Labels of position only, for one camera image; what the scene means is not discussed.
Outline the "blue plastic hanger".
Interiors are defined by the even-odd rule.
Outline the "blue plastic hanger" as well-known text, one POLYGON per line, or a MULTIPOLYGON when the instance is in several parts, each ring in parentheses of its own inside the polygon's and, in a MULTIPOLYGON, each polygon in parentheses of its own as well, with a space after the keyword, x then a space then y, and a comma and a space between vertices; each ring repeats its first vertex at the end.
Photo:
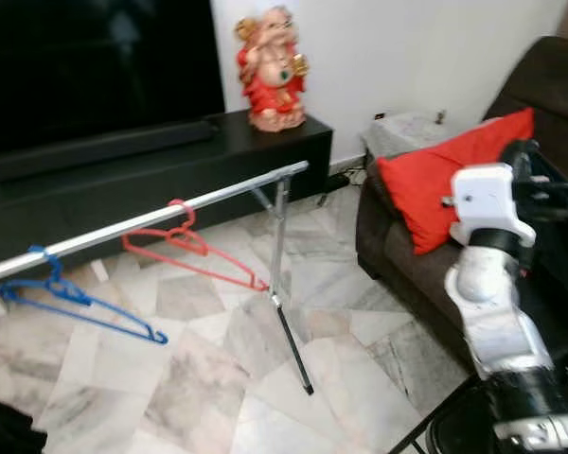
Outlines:
POLYGON ((6 300, 6 302, 13 302, 20 304, 20 306, 33 306, 41 308, 42 310, 54 312, 54 314, 59 314, 68 317, 68 319, 75 319, 82 322, 89 322, 90 324, 98 325, 98 327, 103 327, 115 332, 120 332, 127 334, 127 336, 132 336, 138 339, 144 339, 144 341, 154 342, 154 344, 166 345, 169 342, 169 337, 162 330, 155 329, 153 325, 145 322, 141 317, 137 317, 127 310, 124 310, 120 306, 112 306, 112 304, 105 302, 99 298, 91 297, 90 294, 85 293, 80 286, 73 284, 72 281, 67 280, 62 276, 63 266, 57 255, 49 253, 45 247, 32 245, 28 248, 28 253, 33 253, 40 255, 45 259, 46 263, 50 265, 50 273, 46 278, 42 280, 28 280, 28 278, 11 278, 3 284, 0 284, 0 298, 6 300), (73 304, 73 306, 99 306, 101 308, 106 308, 106 310, 114 312, 116 316, 123 317, 128 321, 132 321, 133 325, 136 325, 137 330, 132 330, 127 327, 121 327, 121 325, 115 324, 114 322, 106 322, 103 320, 95 319, 95 317, 89 317, 79 312, 69 311, 66 308, 60 308, 55 306, 50 306, 49 304, 37 302, 37 300, 28 299, 21 297, 20 289, 37 289, 44 290, 50 297, 54 297, 59 300, 64 300, 67 303, 73 304))

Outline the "red plastic hanger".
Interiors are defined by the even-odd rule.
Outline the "red plastic hanger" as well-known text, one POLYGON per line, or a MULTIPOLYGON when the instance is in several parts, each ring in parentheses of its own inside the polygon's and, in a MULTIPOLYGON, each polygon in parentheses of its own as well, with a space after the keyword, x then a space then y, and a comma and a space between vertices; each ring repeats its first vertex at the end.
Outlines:
POLYGON ((266 281, 263 281, 261 277, 258 277, 253 269, 246 267, 246 265, 242 264, 240 260, 233 258, 233 256, 228 253, 220 251, 219 248, 211 247, 209 243, 205 241, 204 237, 199 235, 197 231, 190 229, 194 223, 196 223, 196 211, 194 211, 193 208, 190 208, 184 200, 172 200, 169 202, 169 206, 182 207, 187 218, 182 221, 179 226, 174 226, 174 228, 170 228, 168 230, 144 228, 128 231, 128 233, 125 233, 120 237, 121 246, 123 246, 124 250, 128 253, 146 256, 146 258, 163 261, 163 263, 174 265, 174 267, 196 272, 199 273, 199 275, 218 278, 218 280, 227 282, 227 284, 233 284, 256 291, 266 291, 270 289, 270 285, 268 285, 266 281), (229 264, 235 265, 235 267, 240 269, 241 272, 244 272, 244 276, 232 277, 228 275, 221 275, 214 271, 193 267, 193 265, 185 263, 185 261, 180 261, 171 258, 171 256, 155 253, 154 251, 147 250, 147 248, 133 245, 133 236, 151 236, 155 239, 160 239, 160 241, 167 243, 169 246, 179 248, 179 250, 187 253, 202 256, 203 258, 215 254, 219 256, 220 259, 228 261, 229 264))

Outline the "red cushion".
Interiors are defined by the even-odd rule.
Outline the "red cushion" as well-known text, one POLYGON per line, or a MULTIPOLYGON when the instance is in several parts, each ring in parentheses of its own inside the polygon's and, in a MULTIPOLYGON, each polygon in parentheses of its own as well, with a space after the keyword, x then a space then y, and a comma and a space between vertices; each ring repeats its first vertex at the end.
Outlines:
POLYGON ((453 174, 465 167, 496 163, 513 140, 531 139, 534 109, 523 108, 504 116, 487 118, 429 148, 376 160, 381 182, 393 207, 402 215, 416 255, 432 253, 450 239, 458 221, 444 198, 453 193, 453 174))

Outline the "white marble side table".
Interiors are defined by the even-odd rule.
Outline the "white marble side table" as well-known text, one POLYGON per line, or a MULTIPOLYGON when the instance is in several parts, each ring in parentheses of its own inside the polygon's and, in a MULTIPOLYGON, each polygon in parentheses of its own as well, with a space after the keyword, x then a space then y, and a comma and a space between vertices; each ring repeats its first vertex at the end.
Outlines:
POLYGON ((361 133, 364 147, 374 157, 397 157, 436 146, 453 137, 435 113, 391 113, 375 118, 361 133))

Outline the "dark brown sofa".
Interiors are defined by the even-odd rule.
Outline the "dark brown sofa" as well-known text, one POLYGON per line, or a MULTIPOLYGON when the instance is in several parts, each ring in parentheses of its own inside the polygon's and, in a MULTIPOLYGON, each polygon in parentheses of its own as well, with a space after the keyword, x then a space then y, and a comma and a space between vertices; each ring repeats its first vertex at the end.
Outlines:
MULTIPOLYGON (((568 178, 568 39, 543 36, 534 42, 514 66, 485 117, 523 108, 534 109, 535 140, 545 159, 568 178)), ((370 166, 359 196, 356 252, 367 275, 387 285, 414 312, 419 324, 435 338, 436 351, 452 356, 461 369, 470 372, 473 363, 463 341, 461 319, 444 289, 445 273, 460 254, 460 246, 449 241, 432 253, 414 254, 411 235, 388 198, 376 164, 370 166)), ((522 308, 531 319, 538 312, 534 269, 535 263, 521 284, 522 308)))

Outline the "black folding stool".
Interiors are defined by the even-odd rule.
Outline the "black folding stool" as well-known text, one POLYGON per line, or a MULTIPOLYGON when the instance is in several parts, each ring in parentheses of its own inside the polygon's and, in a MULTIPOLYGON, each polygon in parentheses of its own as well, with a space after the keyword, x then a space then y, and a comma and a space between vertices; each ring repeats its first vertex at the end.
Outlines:
POLYGON ((482 381, 467 377, 387 454, 499 454, 482 381))

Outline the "red laughing Buddha statue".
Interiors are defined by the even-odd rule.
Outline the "red laughing Buddha statue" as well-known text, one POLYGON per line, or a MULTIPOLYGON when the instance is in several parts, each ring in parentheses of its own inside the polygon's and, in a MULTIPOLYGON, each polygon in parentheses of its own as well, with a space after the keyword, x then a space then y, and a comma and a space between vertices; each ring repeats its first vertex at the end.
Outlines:
POLYGON ((306 91, 309 61, 297 51, 298 31, 285 6, 241 18, 236 56, 242 95, 248 99, 250 125, 261 132, 281 132, 306 121, 301 94, 306 91))

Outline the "black TV console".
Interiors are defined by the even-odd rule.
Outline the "black TV console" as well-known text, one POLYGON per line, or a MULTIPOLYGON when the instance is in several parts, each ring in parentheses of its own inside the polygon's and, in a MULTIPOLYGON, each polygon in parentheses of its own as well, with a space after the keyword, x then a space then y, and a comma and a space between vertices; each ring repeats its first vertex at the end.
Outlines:
POLYGON ((326 189, 333 129, 317 117, 277 133, 255 130, 245 110, 207 120, 206 142, 0 182, 0 261, 301 161, 290 199, 326 189))

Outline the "chrome clothes rack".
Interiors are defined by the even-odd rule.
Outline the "chrome clothes rack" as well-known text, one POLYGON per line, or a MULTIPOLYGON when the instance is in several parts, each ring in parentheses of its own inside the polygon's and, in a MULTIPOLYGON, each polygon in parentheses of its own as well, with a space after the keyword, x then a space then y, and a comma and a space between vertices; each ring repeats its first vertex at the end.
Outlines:
MULTIPOLYGON (((185 203, 190 208, 193 208, 194 211, 197 211, 198 208, 210 206, 212 203, 218 203, 235 198, 237 195, 250 193, 265 208, 267 215, 275 218, 275 249, 273 250, 270 264, 270 280, 266 281, 270 288, 266 291, 268 300, 275 306, 276 316, 279 317, 281 328, 284 330, 284 336, 287 338, 290 350, 292 350, 293 359, 295 359, 298 375, 300 375, 302 382, 302 389, 311 396, 314 393, 314 388, 311 385, 309 372, 307 372, 305 363, 303 363, 301 358, 300 349, 298 349, 296 344, 287 316, 284 314, 283 303, 285 297, 280 290, 281 259, 283 259, 285 231, 287 231, 290 179, 307 168, 309 168, 309 163, 306 163, 306 161, 280 167, 270 170, 270 172, 262 174, 262 176, 245 179, 245 181, 223 187, 222 189, 212 191, 212 193, 197 196, 197 198, 185 201, 185 203)), ((102 243, 110 242, 112 239, 120 239, 121 235, 128 233, 128 231, 144 228, 168 230, 179 226, 186 218, 182 207, 167 206, 159 208, 157 211, 146 213, 146 215, 123 220, 120 223, 105 226, 105 228, 64 239, 55 243, 55 245, 45 247, 45 249, 49 253, 57 255, 61 260, 64 256, 84 251, 85 248, 102 245, 102 243)), ((0 261, 0 284, 11 280, 11 278, 42 280, 42 278, 49 276, 49 273, 50 265, 40 255, 33 253, 26 252, 13 256, 11 259, 0 261)))

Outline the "black television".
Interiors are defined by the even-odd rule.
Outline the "black television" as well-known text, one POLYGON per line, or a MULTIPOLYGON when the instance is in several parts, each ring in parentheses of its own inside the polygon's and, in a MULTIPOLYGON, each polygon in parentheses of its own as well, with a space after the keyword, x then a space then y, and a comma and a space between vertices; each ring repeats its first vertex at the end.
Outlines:
POLYGON ((0 0, 0 154, 223 109, 210 0, 0 0))

